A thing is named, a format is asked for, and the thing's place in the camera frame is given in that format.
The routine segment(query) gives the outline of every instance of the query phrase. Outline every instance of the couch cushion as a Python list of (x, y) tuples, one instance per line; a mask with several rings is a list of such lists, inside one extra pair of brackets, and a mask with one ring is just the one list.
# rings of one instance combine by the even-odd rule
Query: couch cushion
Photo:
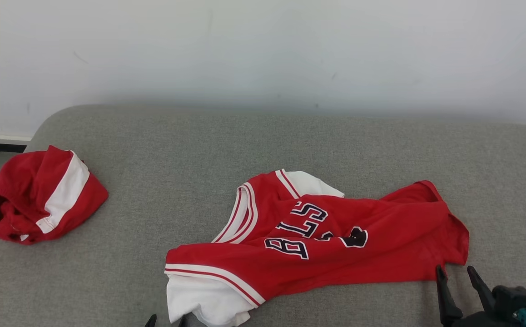
[[(0, 240), (0, 327), (168, 326), (164, 257), (210, 242), (236, 187), (280, 168), (381, 197), (429, 179), (471, 232), (485, 282), (526, 287), (526, 126), (80, 106), (49, 118), (27, 151), (71, 149), (109, 191), (86, 223), (26, 247)], [(465, 314), (481, 310), (448, 266)], [(192, 317), (191, 326), (200, 323)], [(251, 311), (249, 326), (439, 326), (434, 282), (329, 286)]]

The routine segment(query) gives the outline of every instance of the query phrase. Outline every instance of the jersey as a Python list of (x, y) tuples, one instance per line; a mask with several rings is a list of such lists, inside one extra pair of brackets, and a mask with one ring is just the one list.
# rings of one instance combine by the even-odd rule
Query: jersey
[[(431, 182), (380, 200), (279, 193), (265, 196), (239, 242), (168, 252), (171, 320), (193, 311), (207, 325), (239, 325), (274, 296), (329, 284), (433, 280), (436, 265), (465, 264), (468, 231)], [(245, 217), (238, 225), (251, 226)]]
[(275, 215), (276, 201), (298, 199), (309, 194), (344, 196), (344, 193), (305, 172), (281, 169), (251, 178), (237, 188), (231, 217), (213, 243), (237, 244), (265, 236), (270, 228), (275, 227), (270, 217)]

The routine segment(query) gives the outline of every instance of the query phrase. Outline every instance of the white stripe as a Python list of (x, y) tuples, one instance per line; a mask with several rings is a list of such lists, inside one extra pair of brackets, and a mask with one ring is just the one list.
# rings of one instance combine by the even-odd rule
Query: white stripe
[(275, 170), (275, 174), (277, 175), (277, 178), (279, 178), (279, 181), (291, 193), (293, 198), (299, 198), (298, 195), (293, 190), (293, 188), (291, 186), (289, 186), (289, 182), (284, 178), (284, 176), (283, 176), (283, 174), (281, 174), (281, 172), (285, 172), (285, 169)]
[(79, 195), (81, 194), (88, 178), (89, 170), (87, 166), (71, 151), (72, 158), (67, 170), (51, 197), (45, 202), (45, 211), (49, 217), (39, 219), (36, 224), (41, 228), (43, 234), (54, 230), (63, 216), (74, 207)]
[(241, 230), (243, 230), (248, 224), (247, 230), (239, 238), (237, 238), (236, 240), (232, 241), (231, 243), (233, 243), (233, 244), (238, 244), (242, 240), (244, 240), (247, 236), (249, 236), (249, 234), (253, 231), (253, 228), (255, 228), (255, 225), (257, 225), (257, 217), (259, 217), (259, 214), (257, 212), (257, 202), (255, 202), (255, 190), (253, 190), (253, 186), (251, 186), (251, 184), (249, 182), (246, 182), (244, 184), (244, 186), (246, 186), (251, 191), (251, 195), (248, 197), (248, 200), (251, 203), (251, 210), (249, 212), (250, 213), (249, 217), (252, 217), (252, 219), (251, 219), (251, 221), (248, 221), (243, 226), (243, 228), (241, 228)]
[(169, 271), (169, 269), (182, 269), (182, 270), (188, 270), (188, 271), (197, 271), (197, 272), (203, 272), (203, 273), (214, 273), (216, 275), (226, 277), (233, 281), (233, 283), (239, 285), (246, 293), (248, 293), (252, 298), (255, 299), (255, 301), (259, 302), (259, 304), (263, 304), (265, 302), (265, 299), (259, 295), (259, 293), (252, 288), (249, 284), (244, 282), (242, 279), (240, 279), (237, 275), (234, 273), (228, 272), (225, 269), (220, 269), (216, 267), (211, 266), (203, 266), (203, 265), (184, 265), (184, 264), (171, 264), (167, 263), (165, 269), (165, 274), (167, 275), (180, 275), (180, 276), (188, 276), (188, 277), (202, 277), (202, 278), (209, 278), (209, 279), (215, 279), (217, 281), (222, 281), (223, 283), (229, 285), (234, 290), (236, 290), (247, 302), (255, 306), (257, 308), (259, 305), (257, 303), (254, 303), (248, 296), (243, 294), (240, 289), (238, 289), (235, 285), (232, 283), (229, 283), (226, 279), (221, 277), (216, 277), (213, 275), (204, 275), (202, 273), (191, 273), (191, 272), (181, 272), (181, 271)]
[(241, 226), (241, 223), (245, 219), (245, 212), (246, 212), (246, 206), (247, 206), (247, 191), (246, 190), (243, 191), (244, 194), (241, 195), (241, 203), (239, 203), (238, 198), (241, 192), (242, 192), (242, 185), (237, 188), (237, 195), (234, 199), (234, 206), (230, 213), (230, 218), (228, 218), (227, 224), (221, 230), (221, 232), (214, 238), (214, 240), (211, 243), (214, 243), (218, 238), (221, 238), (220, 240), (218, 240), (218, 243), (224, 243), (232, 239), (233, 236), (235, 236), (238, 227)]
[(238, 230), (233, 236), (232, 238), (230, 239), (233, 239), (235, 238), (237, 235), (242, 235), (245, 231), (245, 229), (247, 227), (249, 227), (249, 225), (251, 225), (251, 222), (253, 221), (253, 203), (251, 201), (251, 195), (249, 195), (249, 191), (247, 190), (247, 184), (248, 182), (246, 182), (245, 184), (241, 185), (241, 188), (243, 188), (245, 190), (245, 195), (247, 197), (247, 209), (248, 209), (248, 216), (247, 216), (247, 221), (243, 224), (243, 227), (240, 228), (240, 230)]

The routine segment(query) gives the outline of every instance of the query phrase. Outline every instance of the red fabric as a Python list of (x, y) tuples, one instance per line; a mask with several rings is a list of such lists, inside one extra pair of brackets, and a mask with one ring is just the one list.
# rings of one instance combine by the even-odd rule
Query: red fabric
[[(285, 197), (278, 196), (275, 184), (265, 185), (254, 186), (259, 216), (248, 238), (240, 244), (190, 244), (170, 250), (166, 273), (176, 273), (169, 271), (168, 264), (224, 269), (269, 300), (330, 284), (434, 280), (436, 265), (466, 262), (469, 232), (429, 181), (417, 182), (380, 200), (328, 195), (280, 199)], [(305, 204), (320, 208), (327, 216), (319, 221), (310, 218), (319, 211), (294, 214)], [(318, 225), (309, 238), (276, 227), (284, 223), (306, 230), (313, 225), (307, 222)], [(367, 232), (365, 244), (347, 247), (344, 240), (362, 239), (350, 237), (357, 228)], [(320, 239), (327, 232), (333, 237)], [(266, 243), (279, 244), (279, 238), (303, 244), (308, 258)], [(298, 246), (286, 247), (300, 250)], [(252, 294), (243, 295), (250, 298)]]
[[(31, 245), (53, 240), (81, 225), (107, 199), (108, 192), (89, 174), (81, 193), (59, 225), (45, 234), (35, 223), (50, 213), (45, 203), (67, 171), (74, 153), (49, 146), (47, 151), (16, 155), (0, 170), (0, 238)], [(21, 240), (22, 235), (28, 238)]]

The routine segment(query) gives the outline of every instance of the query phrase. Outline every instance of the clothing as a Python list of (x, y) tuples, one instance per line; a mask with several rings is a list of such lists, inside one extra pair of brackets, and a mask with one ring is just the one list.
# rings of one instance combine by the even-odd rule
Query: clothing
[[(288, 183), (275, 183), (279, 176)], [(210, 326), (239, 325), (274, 296), (330, 284), (434, 280), (436, 265), (465, 264), (468, 231), (429, 181), (380, 200), (318, 195), (319, 188), (286, 192), (288, 174), (246, 184), (251, 201), (238, 194), (228, 231), (215, 243), (168, 252), (172, 321), (192, 311)]]
[(73, 151), (16, 155), (0, 170), (0, 238), (31, 245), (81, 225), (108, 192)]

